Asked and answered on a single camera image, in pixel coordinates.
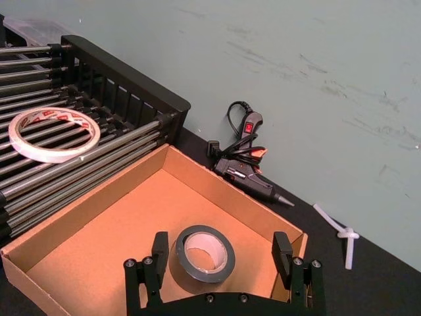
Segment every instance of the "tape roll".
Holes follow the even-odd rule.
[[[47,149],[28,143],[20,131],[27,125],[41,120],[68,120],[85,128],[91,138],[79,147],[72,149]],[[9,124],[9,139],[13,148],[21,155],[43,163],[63,163],[96,147],[101,137],[98,124],[80,112],[60,107],[29,109],[15,116]]]
[[[212,267],[200,267],[189,254],[201,250],[212,259]],[[197,225],[183,230],[170,252],[174,280],[192,294],[214,292],[232,273],[235,253],[228,239],[216,229]]]

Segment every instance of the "black tabletop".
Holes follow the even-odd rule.
[[[206,157],[206,141],[190,131],[182,131],[176,146],[198,163],[212,165]],[[266,205],[309,235],[305,260],[317,258],[323,264],[328,315],[421,315],[420,272],[364,237],[355,241],[353,270],[345,270],[345,244],[336,237],[337,232],[309,204],[280,190],[295,207]],[[2,269],[0,315],[44,315],[7,282]]]

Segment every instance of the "screw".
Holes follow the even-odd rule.
[[[146,265],[150,265],[153,262],[151,257],[145,258],[145,260],[143,260],[143,263]]]
[[[239,295],[239,300],[240,300],[241,303],[245,303],[245,302],[247,302],[249,300],[249,298],[245,294],[240,294]]]
[[[129,259],[126,261],[125,265],[126,267],[130,268],[134,266],[135,261],[133,259]]]
[[[320,268],[322,266],[322,264],[318,262],[317,260],[311,261],[311,265],[315,268]]]
[[[212,303],[214,301],[215,297],[212,294],[206,295],[206,302]]]
[[[301,259],[300,259],[300,258],[298,258],[298,257],[294,258],[293,262],[294,262],[296,265],[302,265],[302,264],[303,264],[303,260],[301,260]]]

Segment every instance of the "glue gun nozzle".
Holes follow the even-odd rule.
[[[278,200],[278,202],[283,203],[283,204],[286,204],[286,205],[289,205],[291,207],[295,206],[294,203],[292,203],[291,201],[289,201],[288,199],[284,198],[281,195],[278,195],[277,196],[277,200]]]

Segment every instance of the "open cardboard box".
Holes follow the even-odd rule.
[[[9,281],[49,315],[125,315],[123,262],[150,255],[156,232],[168,231],[171,247],[197,224],[219,230],[235,251],[234,271],[218,291],[287,298],[273,233],[286,232],[299,257],[307,235],[168,145],[5,246],[1,257]],[[191,295],[167,268],[163,301]]]

